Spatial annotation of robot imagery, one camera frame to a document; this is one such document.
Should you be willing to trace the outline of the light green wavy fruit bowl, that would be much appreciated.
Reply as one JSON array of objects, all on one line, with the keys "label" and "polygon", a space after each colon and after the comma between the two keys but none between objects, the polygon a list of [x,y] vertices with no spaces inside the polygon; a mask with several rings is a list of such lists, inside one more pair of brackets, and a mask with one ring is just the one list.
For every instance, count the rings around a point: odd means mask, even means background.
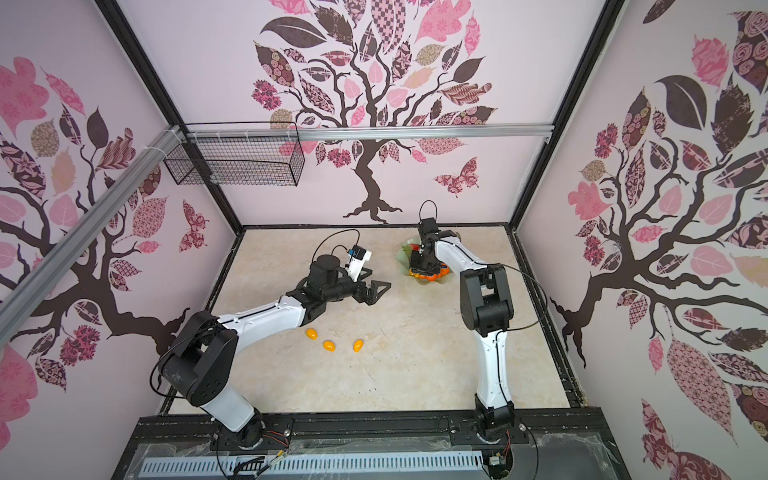
[{"label": "light green wavy fruit bowl", "polygon": [[445,263],[438,263],[427,254],[415,237],[398,247],[395,259],[402,274],[421,285],[444,284],[452,274]]}]

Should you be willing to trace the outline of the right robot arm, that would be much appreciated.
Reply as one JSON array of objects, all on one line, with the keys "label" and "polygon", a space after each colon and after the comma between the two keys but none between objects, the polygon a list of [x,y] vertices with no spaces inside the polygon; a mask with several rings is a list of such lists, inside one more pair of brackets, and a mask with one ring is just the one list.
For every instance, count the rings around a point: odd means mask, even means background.
[{"label": "right robot arm", "polygon": [[409,260],[410,272],[427,279],[447,269],[459,279],[459,310],[473,333],[478,351],[478,386],[474,415],[487,441],[514,425],[514,404],[506,368],[506,341],[514,307],[506,269],[489,263],[464,246],[459,235],[428,219],[418,226],[419,246]]}]

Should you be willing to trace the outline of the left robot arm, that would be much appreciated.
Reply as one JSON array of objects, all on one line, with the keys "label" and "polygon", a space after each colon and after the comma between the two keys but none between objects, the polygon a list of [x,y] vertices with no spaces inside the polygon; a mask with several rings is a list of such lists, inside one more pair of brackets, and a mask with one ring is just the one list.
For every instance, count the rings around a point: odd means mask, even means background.
[{"label": "left robot arm", "polygon": [[267,436],[263,415],[230,381],[236,356],[246,348],[283,331],[306,326],[325,313],[327,305],[351,298],[372,306],[391,288],[372,280],[365,266],[369,255],[353,256],[348,266],[324,254],[309,266],[308,275],[278,300],[244,312],[216,316],[195,313],[151,377],[166,381],[190,405],[212,417],[241,449],[253,449]]}]

